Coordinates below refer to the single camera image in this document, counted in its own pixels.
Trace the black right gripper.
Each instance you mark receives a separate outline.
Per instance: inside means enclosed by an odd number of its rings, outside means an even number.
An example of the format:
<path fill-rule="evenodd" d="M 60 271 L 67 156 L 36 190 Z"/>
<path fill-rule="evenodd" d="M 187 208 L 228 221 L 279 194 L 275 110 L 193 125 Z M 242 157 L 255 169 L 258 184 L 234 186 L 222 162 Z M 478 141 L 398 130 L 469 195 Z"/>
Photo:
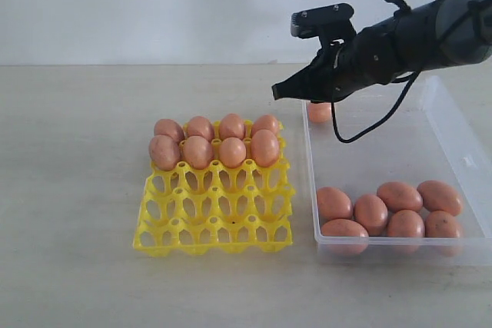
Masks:
<path fill-rule="evenodd" d="M 284 81 L 271 86 L 275 101 L 293 98 L 314 103 L 339 102 L 361 90 L 351 66 L 352 24 L 326 24 L 315 28 L 320 49 L 312 61 Z"/>

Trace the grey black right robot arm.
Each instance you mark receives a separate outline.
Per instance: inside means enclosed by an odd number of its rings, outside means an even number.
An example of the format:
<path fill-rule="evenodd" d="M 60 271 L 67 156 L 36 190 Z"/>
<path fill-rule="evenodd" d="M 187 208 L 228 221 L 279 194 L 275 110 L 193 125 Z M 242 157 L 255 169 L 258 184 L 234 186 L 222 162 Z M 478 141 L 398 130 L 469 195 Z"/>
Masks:
<path fill-rule="evenodd" d="M 311 63 L 272 87 L 274 99 L 339 102 L 400 75 L 474 65 L 491 55 L 491 0 L 435 0 L 355 31 L 339 3 L 294 13 L 291 34 L 318 38 Z"/>

